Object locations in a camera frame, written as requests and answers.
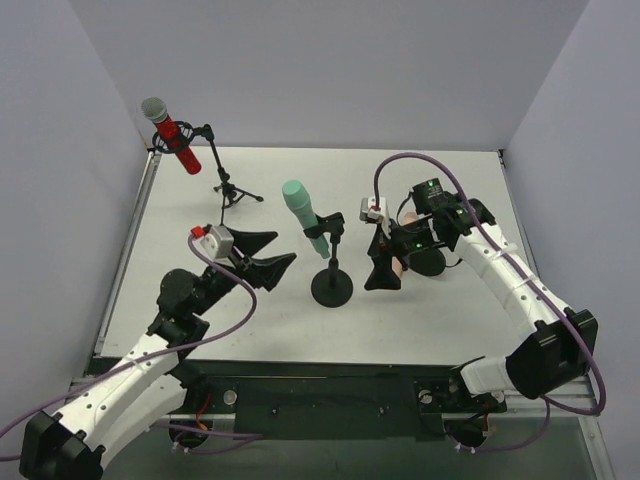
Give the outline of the black tripod microphone stand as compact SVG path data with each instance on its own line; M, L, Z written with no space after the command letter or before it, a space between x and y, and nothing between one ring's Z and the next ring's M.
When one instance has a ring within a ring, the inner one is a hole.
M175 121L179 128L182 131L182 134L186 137L186 140L189 143L191 148L192 142L196 138L203 138L209 145L214 162L216 167L216 172L219 178L219 184L213 187L213 190L216 193L220 193L222 196L222 204L220 208L220 223L224 223L225 214L228 209L240 203L243 199L249 198L253 199L259 203L264 201L264 197L258 194L254 194L250 191L237 187L234 183L231 182L231 175L227 172L225 167L222 164L215 140L215 134L213 132L212 127L209 124L205 124L204 126L194 127L188 122L183 121ZM155 132L152 137L152 145L153 148L161 153L166 155L174 155L172 151L165 151L164 143L158 138L158 134Z

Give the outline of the mint green toy microphone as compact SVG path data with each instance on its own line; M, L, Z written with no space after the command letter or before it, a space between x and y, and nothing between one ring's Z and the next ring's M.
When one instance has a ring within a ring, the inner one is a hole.
M284 202L293 213L303 230L307 230L319 225L319 221L313 210L311 197L299 180L286 181L281 189ZM315 252L323 259L330 257L329 245L323 234L317 238L308 237Z

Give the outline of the red glitter microphone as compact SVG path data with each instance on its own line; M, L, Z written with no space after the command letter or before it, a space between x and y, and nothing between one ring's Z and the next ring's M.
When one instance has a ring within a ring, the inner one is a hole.
M141 103L141 111L155 125L158 138L164 143L164 150L172 151L188 174L198 174L201 164L181 129L169 116L165 102L158 97L146 98Z

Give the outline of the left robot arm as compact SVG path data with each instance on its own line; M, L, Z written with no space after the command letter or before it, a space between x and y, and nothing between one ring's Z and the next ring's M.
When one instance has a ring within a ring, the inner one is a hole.
M258 289L273 290L294 262L293 253L256 258L276 237L274 231L224 226L192 229L187 244L206 263L205 270L166 273L157 314L129 352L55 413L39 410L29 419L20 474L26 479L99 479L124 447L182 407L199 381L184 361L212 340L202 314L237 286L252 299Z

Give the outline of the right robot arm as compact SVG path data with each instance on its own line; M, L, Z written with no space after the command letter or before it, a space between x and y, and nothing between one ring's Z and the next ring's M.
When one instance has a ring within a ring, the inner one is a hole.
M392 264L406 265L415 256L425 256L431 274L441 274L442 248L478 275L522 342L509 355L459 366L456 375L466 392L477 396L514 389L536 399L587 374L598 330L590 312L574 311L546 288L479 200L446 192L437 179L415 186L413 198L421 218L406 226L390 218L384 198L362 199L359 218L376 227L367 251L373 270L365 288L400 289Z

